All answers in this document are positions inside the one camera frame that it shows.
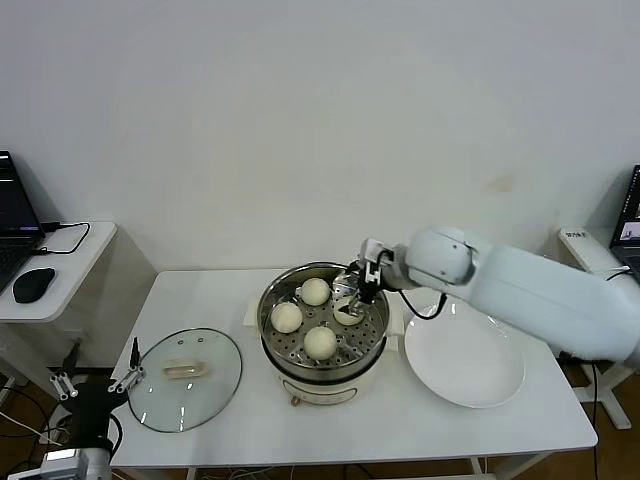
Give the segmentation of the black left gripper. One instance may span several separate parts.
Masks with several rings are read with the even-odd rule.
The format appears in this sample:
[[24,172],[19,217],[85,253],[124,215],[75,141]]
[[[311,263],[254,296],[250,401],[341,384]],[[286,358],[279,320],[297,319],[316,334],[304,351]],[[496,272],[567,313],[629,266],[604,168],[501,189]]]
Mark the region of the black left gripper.
[[83,383],[76,388],[72,383],[79,356],[79,345],[74,344],[64,358],[61,367],[50,377],[64,408],[71,414],[71,443],[108,443],[111,413],[125,403],[125,391],[129,391],[144,376],[138,338],[132,342],[129,367],[120,380],[110,386]]

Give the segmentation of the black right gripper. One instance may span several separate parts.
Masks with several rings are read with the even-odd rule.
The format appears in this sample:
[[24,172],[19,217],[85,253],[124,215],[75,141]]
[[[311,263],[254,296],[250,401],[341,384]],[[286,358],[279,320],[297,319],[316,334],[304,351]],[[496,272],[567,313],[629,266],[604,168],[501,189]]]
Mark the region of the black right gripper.
[[341,312],[356,318],[364,318],[373,306],[375,296],[381,287],[381,266],[375,261],[359,260],[358,297],[352,295],[344,298]]

